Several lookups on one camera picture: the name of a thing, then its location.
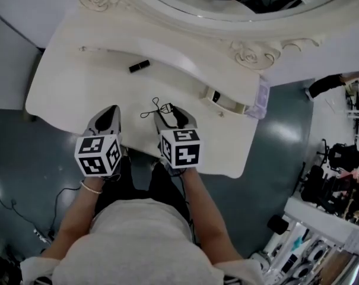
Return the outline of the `person's black trousers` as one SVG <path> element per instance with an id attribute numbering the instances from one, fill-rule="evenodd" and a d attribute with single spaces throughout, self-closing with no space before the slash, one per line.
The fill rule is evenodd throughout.
<path id="1" fill-rule="evenodd" d="M 148 159 L 146 155 L 136 154 L 134 164 L 130 156 L 120 161 L 120 173 L 104 179 L 103 193 L 100 194 L 95 213 L 98 214 L 118 200 L 155 201 L 174 207 L 187 221 L 190 213 L 182 191 L 175 185 L 165 165 L 159 160 Z"/>

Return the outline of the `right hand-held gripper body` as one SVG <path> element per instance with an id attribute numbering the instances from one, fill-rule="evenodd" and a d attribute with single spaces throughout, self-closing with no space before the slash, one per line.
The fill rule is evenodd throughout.
<path id="1" fill-rule="evenodd" d="M 160 132 L 160 151 L 172 169 L 197 167 L 202 160 L 203 140 L 197 128 Z"/>

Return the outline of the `black eyelash curler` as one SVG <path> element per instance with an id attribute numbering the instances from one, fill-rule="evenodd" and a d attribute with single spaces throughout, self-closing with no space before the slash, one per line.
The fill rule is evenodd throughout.
<path id="1" fill-rule="evenodd" d="M 168 113 L 172 113 L 173 110 L 173 105 L 171 103 L 165 103 L 162 104 L 161 106 L 159 105 L 159 98 L 158 97 L 154 97 L 152 99 L 152 103 L 155 106 L 155 110 L 151 110 L 148 112 L 142 112 L 140 114 L 140 118 L 144 119 L 147 118 L 150 114 L 157 112 L 159 114 L 168 114 Z"/>

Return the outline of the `person's right forearm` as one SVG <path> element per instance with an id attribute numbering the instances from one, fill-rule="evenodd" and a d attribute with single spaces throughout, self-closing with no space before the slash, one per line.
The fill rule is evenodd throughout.
<path id="1" fill-rule="evenodd" d="M 195 168 L 186 169 L 182 178 L 195 233 L 205 255 L 214 265 L 242 260 L 243 257 L 233 246 L 224 219 L 198 171 Z"/>

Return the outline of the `white ornate vanity table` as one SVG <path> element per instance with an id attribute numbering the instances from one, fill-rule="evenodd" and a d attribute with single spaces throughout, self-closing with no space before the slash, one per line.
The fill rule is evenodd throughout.
<path id="1" fill-rule="evenodd" d="M 95 12 L 78 2 L 43 54 L 26 109 L 58 129 L 81 134 L 97 112 L 118 105 L 123 145 L 158 156 L 154 121 L 140 118 L 158 97 L 195 117 L 205 144 L 200 171 L 238 178 L 258 121 L 212 110 L 199 99 L 205 88 L 248 108 L 260 79 L 275 86 L 350 71 L 358 64 L 350 61 L 348 45 L 327 45 L 327 37 L 349 26 L 326 35 L 320 46 L 287 47 L 272 67 L 255 71 L 206 37 L 173 30 L 135 12 Z M 148 68 L 129 72 L 144 60 L 150 61 Z"/>

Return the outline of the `purple tissue pack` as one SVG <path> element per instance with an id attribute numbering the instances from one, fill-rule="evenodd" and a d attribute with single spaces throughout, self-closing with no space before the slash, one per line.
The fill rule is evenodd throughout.
<path id="1" fill-rule="evenodd" d="M 255 102 L 252 106 L 248 106 L 244 112 L 245 115 L 258 120 L 261 120 L 266 116 L 270 88 L 271 86 L 266 80 L 259 80 L 259 87 L 256 92 Z"/>

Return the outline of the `white robot head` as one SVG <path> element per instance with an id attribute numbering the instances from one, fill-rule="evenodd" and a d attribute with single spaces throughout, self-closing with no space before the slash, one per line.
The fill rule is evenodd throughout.
<path id="1" fill-rule="evenodd" d="M 270 257 L 268 256 L 268 254 L 266 254 L 264 252 L 259 251 L 259 252 L 253 253 L 250 256 L 250 259 L 257 261 L 260 264 L 260 267 L 261 267 L 261 270 L 263 273 L 266 273 L 271 266 Z"/>

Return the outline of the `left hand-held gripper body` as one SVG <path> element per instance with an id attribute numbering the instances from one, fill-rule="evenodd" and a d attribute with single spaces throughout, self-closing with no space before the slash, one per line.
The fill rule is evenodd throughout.
<path id="1" fill-rule="evenodd" d="M 79 137 L 74 157 L 85 177 L 107 177 L 114 174 L 122 153 L 118 136 Z"/>

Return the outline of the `person's left forearm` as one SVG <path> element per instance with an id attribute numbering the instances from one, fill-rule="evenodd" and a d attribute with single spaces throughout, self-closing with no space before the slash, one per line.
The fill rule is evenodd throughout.
<path id="1" fill-rule="evenodd" d="M 70 247 L 88 234 L 103 185 L 103 178 L 84 179 L 79 193 L 62 219 L 55 240 L 41 257 L 62 260 Z"/>

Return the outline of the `black cylinder bin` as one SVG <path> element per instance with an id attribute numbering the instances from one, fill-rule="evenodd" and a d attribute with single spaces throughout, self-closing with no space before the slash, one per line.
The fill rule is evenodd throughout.
<path id="1" fill-rule="evenodd" d="M 289 222 L 279 215 L 273 215 L 267 223 L 267 227 L 278 235 L 284 234 L 288 230 L 288 226 Z"/>

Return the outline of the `white shelf with robots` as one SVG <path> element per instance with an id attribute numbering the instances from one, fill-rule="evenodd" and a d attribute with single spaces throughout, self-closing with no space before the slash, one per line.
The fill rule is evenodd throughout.
<path id="1" fill-rule="evenodd" d="M 321 232 L 289 216 L 288 230 L 273 234 L 260 250 L 268 254 L 271 266 L 263 273 L 265 285 L 356 285 L 359 280 L 359 234 L 344 243 L 333 242 Z M 303 244 L 291 252 L 294 241 Z"/>

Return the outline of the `black office chair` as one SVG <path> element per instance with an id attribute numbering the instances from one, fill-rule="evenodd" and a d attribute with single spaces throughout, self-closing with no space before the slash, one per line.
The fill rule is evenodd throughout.
<path id="1" fill-rule="evenodd" d="M 341 216 L 356 184 L 353 175 L 328 178 L 320 166 L 314 165 L 303 181 L 301 199 L 322 207 L 329 214 Z"/>
<path id="2" fill-rule="evenodd" d="M 330 148 L 325 139 L 322 139 L 325 152 L 317 152 L 317 155 L 322 156 L 322 161 L 320 167 L 328 163 L 329 168 L 333 171 L 340 172 L 340 170 L 345 170 L 347 172 L 352 172 L 354 169 L 359 167 L 359 151 L 357 146 L 346 145 L 341 143 L 336 143 L 332 148 Z"/>

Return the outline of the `black lipstick tube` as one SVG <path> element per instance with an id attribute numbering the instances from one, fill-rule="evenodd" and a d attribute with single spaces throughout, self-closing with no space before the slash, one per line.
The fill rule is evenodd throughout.
<path id="1" fill-rule="evenodd" d="M 130 73 L 134 73 L 134 72 L 137 72 L 137 71 L 140 71 L 144 68 L 148 68 L 150 66 L 150 61 L 149 60 L 144 60 L 140 63 L 137 63 L 135 65 L 132 65 L 129 67 L 129 72 Z"/>

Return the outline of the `person's white shirt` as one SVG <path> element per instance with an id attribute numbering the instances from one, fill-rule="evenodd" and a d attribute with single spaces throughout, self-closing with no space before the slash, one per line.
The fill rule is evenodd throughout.
<path id="1" fill-rule="evenodd" d="M 24 285 L 264 285 L 255 260 L 212 264 L 182 215 L 152 199 L 116 201 L 61 260 L 20 267 Z"/>

